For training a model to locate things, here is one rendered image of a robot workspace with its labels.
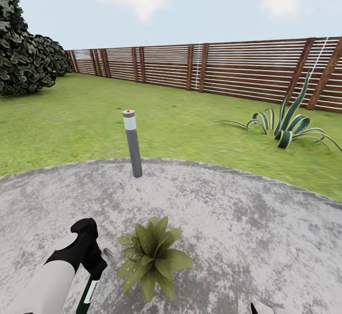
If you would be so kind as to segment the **insectifuge atomizer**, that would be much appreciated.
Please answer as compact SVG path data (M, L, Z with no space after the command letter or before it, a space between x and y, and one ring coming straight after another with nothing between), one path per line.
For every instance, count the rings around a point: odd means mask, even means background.
M99 279L95 279L90 275L84 293L82 294L79 304L77 306L76 314L87 314L91 301L94 297L96 288L98 286L98 283Z

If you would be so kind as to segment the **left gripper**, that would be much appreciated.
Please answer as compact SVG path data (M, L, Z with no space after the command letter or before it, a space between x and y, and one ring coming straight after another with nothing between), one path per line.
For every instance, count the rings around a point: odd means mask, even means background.
M98 246L91 255L82 259L81 264L95 279L99 278L103 270L108 266L107 262L101 257Z

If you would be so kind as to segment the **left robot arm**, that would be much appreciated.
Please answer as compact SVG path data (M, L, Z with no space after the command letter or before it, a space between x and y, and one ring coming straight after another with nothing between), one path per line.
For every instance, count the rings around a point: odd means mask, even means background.
M80 264L96 279L108 266L104 254L113 262L118 260L118 249L111 243L97 244L93 218L77 221L70 231L55 244L47 262L2 314L61 314Z

